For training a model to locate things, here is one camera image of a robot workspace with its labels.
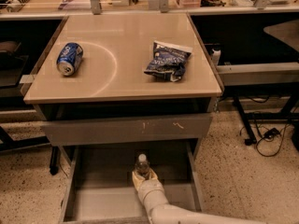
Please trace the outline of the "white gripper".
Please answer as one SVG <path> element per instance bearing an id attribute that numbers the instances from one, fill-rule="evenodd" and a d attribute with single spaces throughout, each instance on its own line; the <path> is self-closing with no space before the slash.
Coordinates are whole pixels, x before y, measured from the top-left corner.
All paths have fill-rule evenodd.
<path id="1" fill-rule="evenodd" d="M 132 180 L 135 189 L 138 190 L 138 198 L 147 211 L 151 211 L 159 205 L 166 204 L 164 187 L 158 180 L 157 174 L 149 168 L 149 179 L 146 180 L 136 171 L 132 171 Z"/>

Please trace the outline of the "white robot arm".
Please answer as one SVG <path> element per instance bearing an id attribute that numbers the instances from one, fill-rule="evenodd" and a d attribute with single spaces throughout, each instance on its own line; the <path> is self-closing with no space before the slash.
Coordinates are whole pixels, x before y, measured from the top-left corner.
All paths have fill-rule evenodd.
<path id="1" fill-rule="evenodd" d="M 150 224 L 267 224 L 262 221 L 221 217 L 193 212 L 171 204 L 164 194 L 164 187 L 152 169 L 150 179 L 132 171 L 132 179 L 139 201 L 144 206 Z"/>

